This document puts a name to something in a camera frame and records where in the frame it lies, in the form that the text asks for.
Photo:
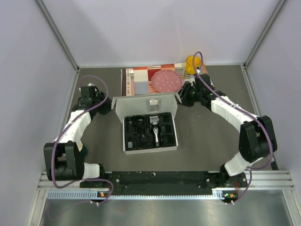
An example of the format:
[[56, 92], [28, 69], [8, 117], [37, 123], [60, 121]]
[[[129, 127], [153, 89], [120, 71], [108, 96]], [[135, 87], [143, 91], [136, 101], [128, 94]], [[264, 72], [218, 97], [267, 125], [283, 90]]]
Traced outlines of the white cardboard box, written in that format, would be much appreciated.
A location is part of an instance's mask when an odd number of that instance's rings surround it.
[[158, 93], [128, 97], [114, 97], [111, 108], [115, 110], [117, 117], [123, 126], [126, 116], [171, 113], [175, 118], [180, 100], [176, 93]]

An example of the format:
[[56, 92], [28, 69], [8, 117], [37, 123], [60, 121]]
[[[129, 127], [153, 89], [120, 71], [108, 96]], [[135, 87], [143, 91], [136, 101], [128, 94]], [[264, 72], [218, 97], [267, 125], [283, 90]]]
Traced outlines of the black clipper comb guard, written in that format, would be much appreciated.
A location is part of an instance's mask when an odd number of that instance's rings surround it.
[[162, 133], [172, 133], [173, 132], [173, 128], [171, 125], [162, 125], [161, 126], [161, 131]]
[[168, 124], [170, 122], [170, 117], [169, 115], [165, 114], [165, 115], [161, 115], [160, 116], [160, 122], [162, 124]]
[[149, 138], [148, 137], [141, 137], [140, 138], [140, 145], [141, 146], [148, 146], [149, 145]]
[[174, 137], [172, 135], [162, 136], [162, 141], [164, 145], [174, 145]]

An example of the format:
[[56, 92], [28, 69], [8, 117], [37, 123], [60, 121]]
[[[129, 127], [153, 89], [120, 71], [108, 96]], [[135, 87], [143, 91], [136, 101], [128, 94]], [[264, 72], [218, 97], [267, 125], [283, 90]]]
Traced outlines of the silver hair clipper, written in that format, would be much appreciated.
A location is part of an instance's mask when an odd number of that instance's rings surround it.
[[159, 147], [159, 137], [158, 137], [159, 128], [158, 128], [158, 126], [159, 126], [159, 117], [151, 116], [150, 117], [150, 128], [152, 129], [153, 134], [154, 134], [156, 147]]

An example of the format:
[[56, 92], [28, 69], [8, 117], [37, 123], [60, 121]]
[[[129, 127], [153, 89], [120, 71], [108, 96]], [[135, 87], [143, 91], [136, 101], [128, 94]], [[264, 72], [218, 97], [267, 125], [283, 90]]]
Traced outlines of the small oil bottle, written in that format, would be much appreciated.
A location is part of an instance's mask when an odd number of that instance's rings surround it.
[[128, 142], [128, 148], [132, 148], [133, 147], [133, 144], [131, 141]]

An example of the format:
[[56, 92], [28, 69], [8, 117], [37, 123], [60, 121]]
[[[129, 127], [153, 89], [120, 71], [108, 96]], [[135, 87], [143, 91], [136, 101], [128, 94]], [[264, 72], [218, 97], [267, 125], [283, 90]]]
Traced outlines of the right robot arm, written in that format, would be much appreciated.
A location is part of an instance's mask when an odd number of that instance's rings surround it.
[[201, 103], [211, 112], [221, 116], [239, 132], [238, 152], [223, 164], [217, 183], [231, 186], [247, 168], [277, 150], [273, 123], [268, 116], [249, 113], [231, 101], [226, 94], [211, 85], [209, 75], [195, 75], [194, 82], [185, 82], [179, 91], [181, 104], [192, 107]]

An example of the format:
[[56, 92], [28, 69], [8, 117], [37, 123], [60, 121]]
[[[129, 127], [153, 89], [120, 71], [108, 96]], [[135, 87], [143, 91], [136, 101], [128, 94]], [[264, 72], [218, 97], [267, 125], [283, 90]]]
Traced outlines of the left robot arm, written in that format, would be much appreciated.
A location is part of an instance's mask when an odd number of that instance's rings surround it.
[[84, 162], [81, 138], [97, 115], [111, 111], [111, 99], [92, 83], [80, 88], [81, 96], [73, 107], [62, 134], [43, 148], [47, 177], [50, 181], [89, 178], [95, 186], [103, 186], [107, 176], [103, 166]]

